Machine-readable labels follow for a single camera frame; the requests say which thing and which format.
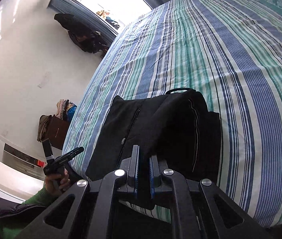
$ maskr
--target green sweater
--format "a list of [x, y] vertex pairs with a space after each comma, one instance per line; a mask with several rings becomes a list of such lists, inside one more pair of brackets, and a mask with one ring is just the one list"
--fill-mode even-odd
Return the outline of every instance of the green sweater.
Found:
[[[22, 204], [35, 204], [48, 207], [56, 197], [51, 196], [46, 188], [43, 187], [36, 195], [29, 198]], [[28, 223], [26, 222], [11, 222], [8, 218], [0, 220], [0, 236], [2, 239], [13, 239], [16, 237], [22, 229], [24, 229]]]

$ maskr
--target metal screw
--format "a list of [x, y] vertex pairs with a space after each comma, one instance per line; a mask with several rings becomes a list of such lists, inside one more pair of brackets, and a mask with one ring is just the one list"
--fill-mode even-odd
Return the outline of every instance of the metal screw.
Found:
[[172, 174], [174, 173], [174, 171], [173, 171], [172, 169], [165, 169], [165, 170], [163, 171], [163, 173], [164, 173], [165, 175], [170, 176], [170, 175], [172, 175]]
[[114, 174], [116, 175], [116, 176], [123, 176], [124, 174], [125, 174], [125, 170], [122, 170], [122, 169], [118, 169], [118, 170], [116, 170], [115, 172], [114, 172]]
[[86, 181], [86, 180], [79, 180], [79, 181], [77, 181], [77, 185], [79, 186], [79, 187], [84, 187], [84, 186], [86, 186], [88, 184], [88, 182]]
[[212, 182], [211, 182], [211, 180], [209, 180], [209, 179], [203, 179], [203, 180], [201, 181], [201, 183], [202, 183], [204, 186], [206, 186], [206, 187], [212, 185]]

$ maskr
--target bag handle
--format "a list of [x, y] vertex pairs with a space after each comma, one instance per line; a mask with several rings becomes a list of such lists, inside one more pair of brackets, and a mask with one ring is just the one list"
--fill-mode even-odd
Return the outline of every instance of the bag handle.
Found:
[[172, 92], [183, 91], [183, 90], [185, 90], [185, 91], [195, 91], [192, 88], [175, 88], [175, 89], [167, 91], [165, 94], [168, 95], [168, 94], [171, 94]]

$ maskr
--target bedsheet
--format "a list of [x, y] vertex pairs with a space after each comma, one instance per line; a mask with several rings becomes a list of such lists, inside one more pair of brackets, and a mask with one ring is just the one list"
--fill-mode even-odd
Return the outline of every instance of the bedsheet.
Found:
[[[219, 112], [218, 186], [262, 226], [282, 223], [282, 17], [256, 0], [172, 0], [129, 24], [97, 68], [63, 152], [82, 177], [111, 101], [190, 87]], [[134, 209], [169, 221], [169, 210]]]

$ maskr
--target human hand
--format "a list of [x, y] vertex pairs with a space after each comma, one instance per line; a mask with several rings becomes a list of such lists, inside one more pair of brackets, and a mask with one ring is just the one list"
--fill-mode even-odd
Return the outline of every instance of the human hand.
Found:
[[[61, 179], [60, 186], [59, 186], [58, 190], [55, 189], [54, 185], [53, 185], [53, 180], [56, 180], [56, 179]], [[60, 196], [62, 194], [61, 191], [66, 191], [71, 186], [68, 171], [66, 169], [64, 169], [63, 175], [61, 175], [59, 173], [47, 175], [46, 179], [45, 179], [45, 183], [46, 183], [46, 191], [50, 195], [55, 196], [55, 197]]]

